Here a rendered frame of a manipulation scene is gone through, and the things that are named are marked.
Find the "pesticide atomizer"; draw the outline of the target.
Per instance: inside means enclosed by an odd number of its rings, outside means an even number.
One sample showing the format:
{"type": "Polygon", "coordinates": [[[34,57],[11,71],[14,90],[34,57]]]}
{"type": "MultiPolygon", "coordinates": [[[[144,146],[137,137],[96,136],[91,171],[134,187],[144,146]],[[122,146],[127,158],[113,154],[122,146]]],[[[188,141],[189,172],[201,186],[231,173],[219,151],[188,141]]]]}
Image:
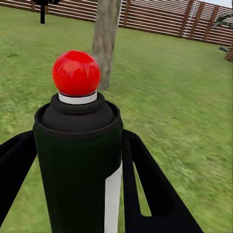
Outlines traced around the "pesticide atomizer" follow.
{"type": "Polygon", "coordinates": [[[52,233],[118,233],[120,110],[97,91],[100,67],[89,53],[60,55],[52,78],[59,92],[33,125],[52,233]]]}

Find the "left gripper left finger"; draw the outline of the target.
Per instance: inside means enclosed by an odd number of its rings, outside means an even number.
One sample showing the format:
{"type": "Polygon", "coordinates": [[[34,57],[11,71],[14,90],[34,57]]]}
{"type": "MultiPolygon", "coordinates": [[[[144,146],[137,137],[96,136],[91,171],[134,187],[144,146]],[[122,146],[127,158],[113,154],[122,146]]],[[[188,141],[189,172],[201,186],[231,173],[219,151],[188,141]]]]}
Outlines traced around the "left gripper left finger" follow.
{"type": "Polygon", "coordinates": [[[33,130],[0,145],[0,227],[36,156],[33,130]]]}

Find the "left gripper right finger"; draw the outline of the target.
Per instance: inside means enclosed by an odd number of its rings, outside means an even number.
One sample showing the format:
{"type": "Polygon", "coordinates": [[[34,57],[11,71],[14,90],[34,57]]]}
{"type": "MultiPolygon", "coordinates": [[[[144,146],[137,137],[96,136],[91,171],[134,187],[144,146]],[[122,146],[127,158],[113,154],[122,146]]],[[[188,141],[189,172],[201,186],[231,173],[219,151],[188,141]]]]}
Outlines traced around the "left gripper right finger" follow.
{"type": "Polygon", "coordinates": [[[123,129],[125,233],[203,233],[140,137],[123,129]],[[140,212],[133,162],[152,216],[140,212]]]}

